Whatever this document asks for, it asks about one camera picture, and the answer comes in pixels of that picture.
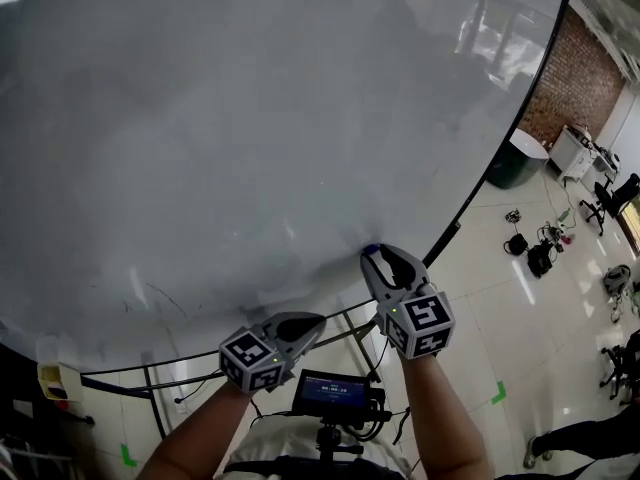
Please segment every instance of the blue marker cap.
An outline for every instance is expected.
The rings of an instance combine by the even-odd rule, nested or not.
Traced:
[[[380,244],[370,244],[367,245],[364,249],[362,249],[362,254],[366,254],[367,256],[371,256],[380,250]]]

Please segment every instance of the trash can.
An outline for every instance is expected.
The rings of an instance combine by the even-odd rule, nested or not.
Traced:
[[[516,128],[491,166],[487,180],[508,189],[526,183],[549,160],[549,153],[536,139]]]

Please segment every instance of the brick wall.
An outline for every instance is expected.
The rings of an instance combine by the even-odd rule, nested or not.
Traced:
[[[596,140],[624,79],[604,46],[569,8],[542,77],[518,128],[555,142],[565,124],[586,124]]]

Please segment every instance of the forearm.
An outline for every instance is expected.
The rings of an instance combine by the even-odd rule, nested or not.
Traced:
[[[139,480],[210,479],[218,469],[251,397],[230,382],[176,428],[149,459]]]
[[[422,464],[433,479],[492,478],[482,436],[433,356],[402,360]]]

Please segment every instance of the black chair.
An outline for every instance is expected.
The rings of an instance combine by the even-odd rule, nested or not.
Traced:
[[[600,383],[604,387],[615,379],[613,394],[609,397],[613,400],[620,392],[622,384],[628,385],[632,390],[638,388],[640,383],[640,330],[634,332],[627,342],[626,347],[616,345],[612,349],[603,348],[601,354],[608,354],[613,362],[613,373],[609,378]],[[620,402],[620,405],[627,405],[629,402]]]
[[[596,193],[597,203],[587,203],[584,199],[580,201],[580,206],[585,205],[591,210],[591,215],[587,217],[589,222],[593,217],[596,218],[600,225],[600,236],[604,233],[604,217],[606,213],[615,218],[624,209],[624,207],[634,198],[640,195],[640,177],[636,173],[629,176],[629,179],[618,190],[614,190],[609,194],[607,189],[613,180],[607,176],[607,182],[603,185],[596,183],[594,191]]]

